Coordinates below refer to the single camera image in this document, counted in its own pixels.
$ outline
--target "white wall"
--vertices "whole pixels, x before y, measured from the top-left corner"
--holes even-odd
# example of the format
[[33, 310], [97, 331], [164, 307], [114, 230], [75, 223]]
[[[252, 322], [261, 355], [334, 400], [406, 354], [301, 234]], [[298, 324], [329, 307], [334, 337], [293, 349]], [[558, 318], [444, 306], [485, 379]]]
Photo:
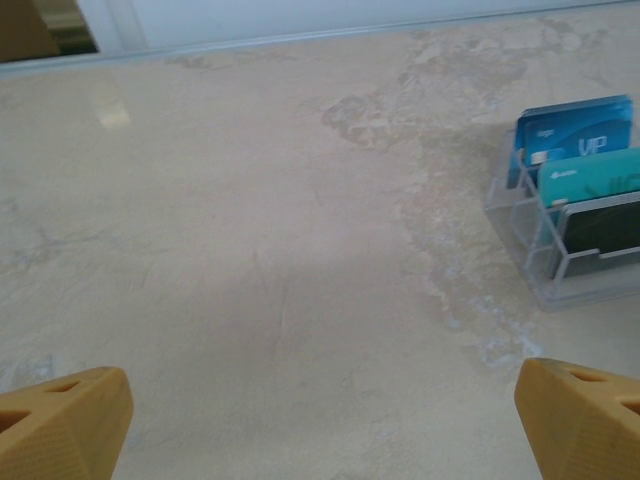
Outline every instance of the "white wall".
[[101, 51], [115, 52], [462, 19], [614, 1], [80, 0], [79, 3]]

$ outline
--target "glossy surface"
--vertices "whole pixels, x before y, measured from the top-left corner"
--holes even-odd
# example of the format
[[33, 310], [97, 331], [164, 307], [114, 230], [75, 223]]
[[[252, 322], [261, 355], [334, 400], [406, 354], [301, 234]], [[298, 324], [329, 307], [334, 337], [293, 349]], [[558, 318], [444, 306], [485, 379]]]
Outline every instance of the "glossy surface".
[[640, 298], [537, 310], [488, 165], [635, 93], [639, 15], [0, 80], [0, 387], [123, 367], [116, 479], [539, 478], [522, 360], [637, 375]]

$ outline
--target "clear acrylic card holder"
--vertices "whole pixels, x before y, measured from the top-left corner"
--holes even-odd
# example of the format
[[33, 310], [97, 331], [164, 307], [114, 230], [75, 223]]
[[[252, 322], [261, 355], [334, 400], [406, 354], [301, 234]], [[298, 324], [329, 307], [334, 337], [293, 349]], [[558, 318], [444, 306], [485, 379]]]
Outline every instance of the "clear acrylic card holder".
[[514, 131], [503, 137], [485, 212], [540, 307], [552, 311], [640, 292], [640, 246], [569, 253], [554, 221], [560, 208], [544, 206], [522, 161], [516, 188], [507, 188], [513, 140]]

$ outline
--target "marble countertop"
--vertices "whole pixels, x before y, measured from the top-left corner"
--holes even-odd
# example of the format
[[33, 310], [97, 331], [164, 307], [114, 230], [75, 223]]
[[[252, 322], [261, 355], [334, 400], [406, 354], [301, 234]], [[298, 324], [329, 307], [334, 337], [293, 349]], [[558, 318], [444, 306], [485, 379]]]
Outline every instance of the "marble countertop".
[[526, 107], [640, 85], [640, 7], [0, 78], [0, 388], [117, 365], [115, 479], [536, 479], [523, 358], [640, 375], [640, 297], [542, 313], [483, 214]]

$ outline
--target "blue card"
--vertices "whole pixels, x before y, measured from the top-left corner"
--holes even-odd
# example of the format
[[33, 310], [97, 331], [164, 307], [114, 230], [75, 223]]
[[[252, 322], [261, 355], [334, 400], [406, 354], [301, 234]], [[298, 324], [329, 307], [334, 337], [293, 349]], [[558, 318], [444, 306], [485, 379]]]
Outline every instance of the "blue card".
[[628, 148], [632, 125], [627, 95], [525, 110], [516, 123], [507, 187], [517, 186], [520, 161], [537, 184], [546, 162]]

